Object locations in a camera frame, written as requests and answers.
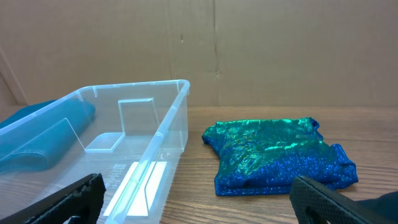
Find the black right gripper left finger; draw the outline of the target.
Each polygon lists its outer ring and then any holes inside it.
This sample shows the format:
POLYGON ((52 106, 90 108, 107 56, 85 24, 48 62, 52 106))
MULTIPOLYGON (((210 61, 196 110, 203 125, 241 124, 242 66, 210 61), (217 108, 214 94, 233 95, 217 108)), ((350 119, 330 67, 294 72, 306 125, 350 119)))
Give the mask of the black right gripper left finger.
POLYGON ((90 174, 33 205, 1 220, 1 224, 94 224, 104 203, 103 176, 90 174))

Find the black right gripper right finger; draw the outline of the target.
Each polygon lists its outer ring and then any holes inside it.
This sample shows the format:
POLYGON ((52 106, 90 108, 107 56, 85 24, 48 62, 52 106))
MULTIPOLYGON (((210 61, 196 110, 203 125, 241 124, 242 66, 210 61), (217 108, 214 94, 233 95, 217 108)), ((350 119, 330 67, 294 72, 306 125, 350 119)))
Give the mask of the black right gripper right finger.
POLYGON ((397 224, 305 176, 294 179, 289 199, 299 223, 397 224))

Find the black garment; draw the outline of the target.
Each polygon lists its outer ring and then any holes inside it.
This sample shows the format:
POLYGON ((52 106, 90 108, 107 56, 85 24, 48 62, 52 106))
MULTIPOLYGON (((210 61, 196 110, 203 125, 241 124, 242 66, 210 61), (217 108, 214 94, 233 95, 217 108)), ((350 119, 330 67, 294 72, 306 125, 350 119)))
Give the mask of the black garment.
POLYGON ((386 219, 397 221, 398 192, 384 194, 379 198, 358 200, 358 203, 386 219))

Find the shiny blue-green sequin garment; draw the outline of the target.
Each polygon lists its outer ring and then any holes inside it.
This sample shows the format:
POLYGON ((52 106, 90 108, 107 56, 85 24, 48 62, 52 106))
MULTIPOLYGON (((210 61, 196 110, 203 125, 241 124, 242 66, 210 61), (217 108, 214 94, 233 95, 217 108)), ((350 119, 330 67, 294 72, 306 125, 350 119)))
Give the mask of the shiny blue-green sequin garment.
POLYGON ((217 196, 290 192, 298 176, 333 189, 358 182, 356 164, 340 144, 328 145, 311 117, 218 121, 202 135, 220 160, 217 196))

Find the blue denim jeans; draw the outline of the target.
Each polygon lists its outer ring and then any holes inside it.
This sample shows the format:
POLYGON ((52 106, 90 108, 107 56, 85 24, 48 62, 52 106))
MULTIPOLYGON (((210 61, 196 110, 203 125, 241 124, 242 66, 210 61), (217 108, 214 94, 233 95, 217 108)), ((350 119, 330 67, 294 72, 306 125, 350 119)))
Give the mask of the blue denim jeans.
POLYGON ((1 172, 47 170, 95 119, 95 106, 69 99, 1 134, 1 172))

